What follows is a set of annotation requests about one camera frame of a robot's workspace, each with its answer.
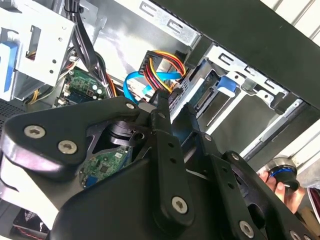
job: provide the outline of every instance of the orange wire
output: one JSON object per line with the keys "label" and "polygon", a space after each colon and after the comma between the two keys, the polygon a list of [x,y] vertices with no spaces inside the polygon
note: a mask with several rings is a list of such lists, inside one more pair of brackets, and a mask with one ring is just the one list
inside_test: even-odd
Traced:
{"label": "orange wire", "polygon": [[[161,54],[161,53],[158,53],[158,54],[159,54],[160,56],[168,57],[167,55],[164,55],[164,54]],[[166,61],[168,61],[168,62],[178,71],[178,73],[181,74],[182,77],[185,75],[185,73],[182,72],[182,71],[177,67],[177,65],[176,65],[173,61],[171,61],[171,60],[169,60],[169,59],[166,59],[166,58],[163,58],[163,59],[166,60]]]}
{"label": "orange wire", "polygon": [[109,82],[110,82],[109,84],[110,84],[110,86],[111,86],[111,88],[112,88],[112,91],[113,91],[113,93],[114,93],[114,96],[117,96],[115,84],[114,84],[114,82],[111,80],[111,78],[110,78],[110,76],[108,75],[108,73],[106,74],[106,77],[109,79]]}
{"label": "orange wire", "polygon": [[183,73],[181,73],[182,76],[184,76],[187,71],[186,71],[186,67],[184,66],[184,64],[181,62],[181,60],[179,58],[177,58],[175,55],[169,53],[169,52],[165,52],[165,51],[154,51],[155,53],[161,55],[161,56],[166,56],[167,58],[170,58],[172,60],[175,60],[179,66],[181,67],[181,69],[183,70]]}

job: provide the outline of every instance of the microchip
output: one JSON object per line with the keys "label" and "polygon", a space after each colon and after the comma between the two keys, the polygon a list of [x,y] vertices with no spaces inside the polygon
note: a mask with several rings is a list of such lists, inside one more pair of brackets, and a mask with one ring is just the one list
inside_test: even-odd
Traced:
{"label": "microchip", "polygon": [[86,91],[86,94],[89,96],[89,97],[92,97],[94,95],[94,92],[91,91],[91,90],[87,90]]}
{"label": "microchip", "polygon": [[100,172],[102,172],[102,173],[105,174],[105,173],[108,171],[108,169],[109,169],[108,166],[104,166],[104,165],[103,165],[103,166],[101,167],[101,169],[100,169]]}

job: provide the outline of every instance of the black robotic arm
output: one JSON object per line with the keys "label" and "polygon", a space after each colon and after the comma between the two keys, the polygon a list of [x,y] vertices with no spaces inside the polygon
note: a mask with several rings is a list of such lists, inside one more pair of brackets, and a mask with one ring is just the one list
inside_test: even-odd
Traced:
{"label": "black robotic arm", "polygon": [[[119,145],[132,163],[80,189],[85,159]],[[15,116],[1,150],[3,199],[45,219],[50,240],[313,238],[238,153],[200,132],[190,105],[171,124],[161,91],[147,107],[116,97]]]}

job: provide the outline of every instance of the blue plastic tab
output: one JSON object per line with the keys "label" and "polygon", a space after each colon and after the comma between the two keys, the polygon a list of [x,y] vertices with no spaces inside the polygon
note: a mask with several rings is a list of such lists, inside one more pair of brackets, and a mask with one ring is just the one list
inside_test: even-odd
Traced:
{"label": "blue plastic tab", "polygon": [[4,90],[7,92],[10,89],[12,83],[12,76],[14,74],[15,63],[18,53],[18,44],[15,42],[7,41],[0,43],[0,65],[1,69],[4,71],[1,75],[5,76]]}
{"label": "blue plastic tab", "polygon": [[237,83],[227,76],[222,76],[217,86],[219,92],[233,98],[236,95]]}

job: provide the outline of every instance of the yellow wire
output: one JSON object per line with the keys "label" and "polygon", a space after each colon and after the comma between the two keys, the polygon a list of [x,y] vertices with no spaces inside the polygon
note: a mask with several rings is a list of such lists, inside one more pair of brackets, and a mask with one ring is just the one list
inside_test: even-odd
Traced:
{"label": "yellow wire", "polygon": [[31,101],[29,102],[29,105],[30,105],[30,104],[33,104],[34,101],[37,99],[37,97],[38,97],[38,92],[39,92],[39,89],[37,89],[37,90],[34,91],[33,97],[32,97],[32,99],[31,99]]}
{"label": "yellow wire", "polygon": [[174,58],[175,60],[177,60],[179,63],[181,63],[181,65],[183,66],[183,75],[186,74],[187,70],[186,70],[186,67],[185,65],[181,62],[181,60],[179,58],[177,58],[175,55],[169,53],[169,52],[166,52],[166,51],[154,51],[155,53],[157,54],[164,54],[164,55],[169,55],[170,57]]}
{"label": "yellow wire", "polygon": [[168,87],[167,85],[165,85],[165,83],[163,81],[160,80],[160,78],[158,77],[157,73],[156,73],[156,70],[154,68],[154,64],[153,64],[153,61],[152,61],[152,58],[150,57],[149,58],[149,61],[150,61],[150,68],[151,68],[151,71],[153,73],[153,75],[156,77],[156,79],[158,80],[158,82],[165,88],[169,91],[169,93],[172,93],[172,90],[170,89],[170,87]]}

